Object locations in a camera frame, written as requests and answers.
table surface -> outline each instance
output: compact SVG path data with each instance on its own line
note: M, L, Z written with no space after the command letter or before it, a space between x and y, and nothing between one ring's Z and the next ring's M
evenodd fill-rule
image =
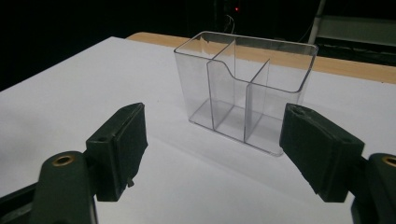
M172 48L176 48L188 40L186 37L158 35L145 32L130 35L127 39ZM323 73L358 77L396 84L396 67L393 66L317 57L315 59L313 70Z
M135 185L117 203L96 203L101 223L352 223L352 195L324 203L287 156L189 123L173 50L111 37L1 91L0 197L36 182L50 156L84 151L119 108L143 102L148 148ZM359 137L367 158L395 154L395 95L393 84L313 71L303 105Z

plastic organizer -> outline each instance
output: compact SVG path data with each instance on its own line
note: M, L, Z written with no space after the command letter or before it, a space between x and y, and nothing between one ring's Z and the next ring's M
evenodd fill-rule
M274 156L286 103L300 104L318 48L202 32L175 49L189 121Z

cable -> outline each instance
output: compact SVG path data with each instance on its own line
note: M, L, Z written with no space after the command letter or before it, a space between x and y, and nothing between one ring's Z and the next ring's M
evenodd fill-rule
M314 22L312 21L311 24L308 26L308 29L306 29L305 34L297 41L298 43L300 43L304 39L304 37L308 34L313 24Z
M235 28L235 21L233 20L233 17L231 17L230 15L226 15L226 16L229 18L229 22L228 22L227 26L224 28L223 33L225 33L225 31L228 29L231 21L233 22L233 28Z
M317 38L320 20L325 4L326 0L320 0L318 11L314 18L314 24L312 25L311 34L309 35L308 44L315 44L315 39Z

